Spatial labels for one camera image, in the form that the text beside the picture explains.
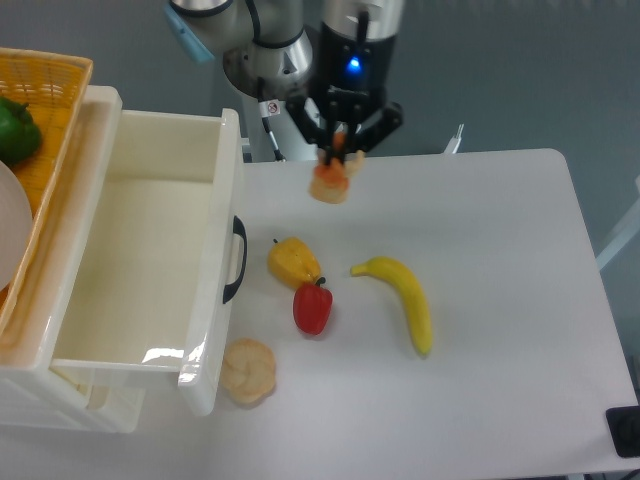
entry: blue light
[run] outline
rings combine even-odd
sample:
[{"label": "blue light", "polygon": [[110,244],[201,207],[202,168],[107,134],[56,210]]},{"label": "blue light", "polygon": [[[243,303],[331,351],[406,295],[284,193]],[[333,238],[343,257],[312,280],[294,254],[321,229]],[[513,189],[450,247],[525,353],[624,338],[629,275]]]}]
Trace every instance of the blue light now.
[{"label": "blue light", "polygon": [[360,59],[358,57],[352,57],[347,64],[347,72],[352,74],[358,74],[362,71],[362,65],[360,65]]}]

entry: wicker basket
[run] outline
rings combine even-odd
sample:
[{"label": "wicker basket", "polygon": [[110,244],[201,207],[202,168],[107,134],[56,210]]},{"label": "wicker basket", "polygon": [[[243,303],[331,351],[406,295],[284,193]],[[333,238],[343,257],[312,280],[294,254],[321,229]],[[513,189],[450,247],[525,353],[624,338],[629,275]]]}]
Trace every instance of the wicker basket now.
[{"label": "wicker basket", "polygon": [[16,102],[28,102],[29,112],[42,131],[42,147],[38,152],[12,168],[27,192],[33,228],[13,280],[0,291],[0,334],[11,318],[38,248],[49,202],[92,70],[93,62],[85,58],[0,48],[0,95]]}]

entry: yellow bell pepper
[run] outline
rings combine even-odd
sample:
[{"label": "yellow bell pepper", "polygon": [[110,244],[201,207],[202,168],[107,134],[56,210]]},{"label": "yellow bell pepper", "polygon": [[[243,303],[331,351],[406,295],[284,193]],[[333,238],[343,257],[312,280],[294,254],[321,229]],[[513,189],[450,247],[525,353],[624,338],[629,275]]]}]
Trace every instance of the yellow bell pepper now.
[{"label": "yellow bell pepper", "polygon": [[281,242],[274,240],[267,258],[269,271],[282,283],[297,290],[305,283],[315,283],[320,278],[320,264],[313,252],[297,237]]}]

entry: red bell pepper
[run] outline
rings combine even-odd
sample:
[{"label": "red bell pepper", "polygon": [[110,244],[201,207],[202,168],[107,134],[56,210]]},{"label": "red bell pepper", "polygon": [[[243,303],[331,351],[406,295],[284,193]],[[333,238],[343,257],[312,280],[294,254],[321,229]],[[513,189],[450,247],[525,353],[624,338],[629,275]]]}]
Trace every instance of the red bell pepper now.
[{"label": "red bell pepper", "polygon": [[325,281],[320,277],[315,284],[305,283],[293,297],[293,319],[298,328],[309,335],[321,333],[329,320],[333,295],[320,287]]}]

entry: toy fruit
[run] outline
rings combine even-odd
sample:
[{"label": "toy fruit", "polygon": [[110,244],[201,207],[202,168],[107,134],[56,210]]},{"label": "toy fruit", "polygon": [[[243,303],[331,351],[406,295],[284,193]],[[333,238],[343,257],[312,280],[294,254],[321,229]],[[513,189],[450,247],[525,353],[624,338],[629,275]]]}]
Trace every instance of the toy fruit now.
[{"label": "toy fruit", "polygon": [[354,277],[368,275],[391,284],[400,294],[416,350],[426,355],[431,350],[431,317],[429,304],[420,282],[403,263],[389,257],[374,257],[351,267]]},{"label": "toy fruit", "polygon": [[320,286],[323,283],[324,277],[320,277],[315,284],[305,283],[293,297],[293,319],[298,328],[309,335],[321,333],[331,313],[333,295]]},{"label": "toy fruit", "polygon": [[302,240],[289,237],[274,242],[267,257],[267,266],[278,280],[297,290],[303,284],[313,284],[320,278],[320,264]]},{"label": "toy fruit", "polygon": [[28,106],[0,97],[0,161],[8,167],[35,153],[42,143]]}]

